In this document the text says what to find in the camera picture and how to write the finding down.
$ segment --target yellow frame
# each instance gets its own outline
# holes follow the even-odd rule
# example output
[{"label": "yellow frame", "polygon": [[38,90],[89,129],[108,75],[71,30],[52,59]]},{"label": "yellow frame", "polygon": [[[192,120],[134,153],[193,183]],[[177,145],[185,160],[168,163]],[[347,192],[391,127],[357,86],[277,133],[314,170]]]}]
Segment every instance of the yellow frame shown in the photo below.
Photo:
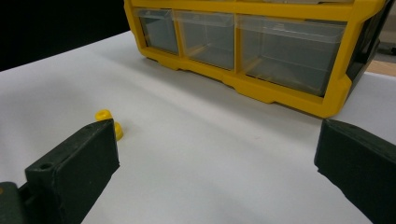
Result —
[{"label": "yellow frame", "polygon": [[[309,114],[327,118],[338,113],[347,99],[352,81],[346,70],[358,41],[364,22],[373,17],[385,5],[385,0],[355,0],[352,3],[328,3],[319,5],[277,4],[243,1],[190,1],[190,0],[125,0],[124,9],[134,34],[139,51],[171,69],[190,70],[232,86],[241,94],[263,101],[278,102]],[[135,8],[171,8],[204,12],[261,15],[290,19],[312,19],[324,21],[345,21],[346,29],[334,62],[329,84],[324,97],[273,84],[245,76],[241,69],[239,29],[235,28],[234,70],[198,63],[183,55],[183,46],[178,23],[175,21],[179,54],[171,54],[148,47],[140,20],[134,15]]]}]

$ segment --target dark wall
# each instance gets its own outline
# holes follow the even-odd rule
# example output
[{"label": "dark wall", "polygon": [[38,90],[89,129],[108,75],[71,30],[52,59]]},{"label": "dark wall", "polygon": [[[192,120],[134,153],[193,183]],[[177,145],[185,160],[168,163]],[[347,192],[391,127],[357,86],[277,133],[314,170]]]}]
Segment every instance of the dark wall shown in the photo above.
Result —
[{"label": "dark wall", "polygon": [[128,30],[122,0],[2,0],[0,71]]}]

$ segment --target yellow object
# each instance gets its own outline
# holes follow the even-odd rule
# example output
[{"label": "yellow object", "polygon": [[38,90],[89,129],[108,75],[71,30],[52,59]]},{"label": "yellow object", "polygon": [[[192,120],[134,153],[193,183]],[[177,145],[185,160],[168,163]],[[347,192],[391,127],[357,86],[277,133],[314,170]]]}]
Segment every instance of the yellow object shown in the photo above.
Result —
[{"label": "yellow object", "polygon": [[340,1],[125,0],[124,9],[146,57],[326,118],[371,60],[368,31],[393,0]]},{"label": "yellow object", "polygon": [[[102,109],[95,114],[95,119],[97,121],[101,121],[104,119],[113,119],[113,116],[111,115],[111,112],[109,110]],[[123,137],[123,131],[121,125],[116,121],[114,121],[114,132],[116,134],[117,141],[119,141]]]}]

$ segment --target yellow plastic organizer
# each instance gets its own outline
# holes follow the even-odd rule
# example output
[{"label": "yellow plastic organizer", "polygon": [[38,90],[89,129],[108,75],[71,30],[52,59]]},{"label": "yellow plastic organizer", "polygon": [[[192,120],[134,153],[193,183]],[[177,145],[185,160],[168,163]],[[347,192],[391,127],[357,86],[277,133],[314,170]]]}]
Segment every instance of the yellow plastic organizer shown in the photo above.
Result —
[{"label": "yellow plastic organizer", "polygon": [[124,8],[146,57],[326,118],[371,61],[393,2],[125,0]]}]

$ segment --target white table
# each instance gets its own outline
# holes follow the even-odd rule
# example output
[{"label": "white table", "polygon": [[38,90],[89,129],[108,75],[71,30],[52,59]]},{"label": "white table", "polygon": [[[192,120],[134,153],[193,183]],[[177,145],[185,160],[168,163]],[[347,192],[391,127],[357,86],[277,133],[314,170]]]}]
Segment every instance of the white table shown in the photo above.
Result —
[{"label": "white table", "polygon": [[[396,144],[395,86],[366,74],[334,119]],[[317,172],[320,119],[162,67],[130,33],[0,73],[0,181],[102,108],[120,169],[83,223],[370,223]]]}]

